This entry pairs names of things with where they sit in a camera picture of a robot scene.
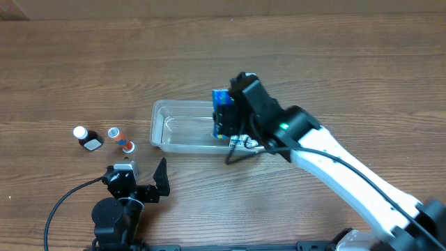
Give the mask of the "blue medicine box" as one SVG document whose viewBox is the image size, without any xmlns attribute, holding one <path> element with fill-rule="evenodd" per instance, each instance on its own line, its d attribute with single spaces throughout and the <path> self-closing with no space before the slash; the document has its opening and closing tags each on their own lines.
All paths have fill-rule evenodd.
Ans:
<svg viewBox="0 0 446 251">
<path fill-rule="evenodd" d="M 213 136 L 218 139 L 231 137 L 239 132 L 241 122 L 233 98 L 227 89 L 212 90 Z"/>
</svg>

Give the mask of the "orange vitamin tablet tube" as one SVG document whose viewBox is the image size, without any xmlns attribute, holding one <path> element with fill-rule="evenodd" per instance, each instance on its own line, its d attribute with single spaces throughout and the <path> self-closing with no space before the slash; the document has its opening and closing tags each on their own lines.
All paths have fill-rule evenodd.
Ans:
<svg viewBox="0 0 446 251">
<path fill-rule="evenodd" d="M 108 137 L 113 139 L 124 153 L 131 153 L 135 150 L 135 144 L 130 141 L 117 127 L 108 129 Z"/>
</svg>

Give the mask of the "clear plastic container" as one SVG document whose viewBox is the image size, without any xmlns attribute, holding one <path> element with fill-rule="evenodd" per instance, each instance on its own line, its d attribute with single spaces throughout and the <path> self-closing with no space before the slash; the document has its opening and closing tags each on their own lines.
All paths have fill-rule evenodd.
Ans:
<svg viewBox="0 0 446 251">
<path fill-rule="evenodd" d="M 228 154 L 236 138 L 216 138 L 213 127 L 211 101 L 158 100 L 150 141 L 167 153 Z"/>
</svg>

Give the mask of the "dark brown medicine bottle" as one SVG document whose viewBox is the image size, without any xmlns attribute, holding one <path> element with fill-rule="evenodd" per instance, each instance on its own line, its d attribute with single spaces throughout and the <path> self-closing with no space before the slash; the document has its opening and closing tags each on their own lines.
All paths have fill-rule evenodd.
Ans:
<svg viewBox="0 0 446 251">
<path fill-rule="evenodd" d="M 104 139 L 92 130 L 87 130 L 83 126 L 77 126 L 72 131 L 78 142 L 88 151 L 95 151 L 104 144 Z"/>
</svg>

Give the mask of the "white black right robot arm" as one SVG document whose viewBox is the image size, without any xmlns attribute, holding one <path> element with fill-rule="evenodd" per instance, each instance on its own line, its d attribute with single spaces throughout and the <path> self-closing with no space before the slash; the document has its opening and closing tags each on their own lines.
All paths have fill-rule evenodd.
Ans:
<svg viewBox="0 0 446 251">
<path fill-rule="evenodd" d="M 255 74 L 231 79 L 229 95 L 242 120 L 241 132 L 266 153 L 280 154 L 326 184 L 370 226 L 349 230 L 333 250 L 444 250 L 445 205 L 423 204 L 371 171 L 311 114 L 280 107 Z"/>
</svg>

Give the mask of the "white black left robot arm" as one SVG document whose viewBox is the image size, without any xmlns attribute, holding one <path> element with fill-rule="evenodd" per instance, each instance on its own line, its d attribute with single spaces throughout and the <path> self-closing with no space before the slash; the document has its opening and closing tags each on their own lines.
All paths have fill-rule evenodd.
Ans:
<svg viewBox="0 0 446 251">
<path fill-rule="evenodd" d="M 160 197 L 170 194 L 166 159 L 161 159 L 155 170 L 155 185 L 139 185 L 137 176 L 137 164 L 128 158 L 108 166 L 101 181 L 107 186 L 111 197 L 93 207 L 93 250 L 148 249 L 145 242 L 136 239 L 136 235 L 144 206 L 158 203 Z"/>
</svg>

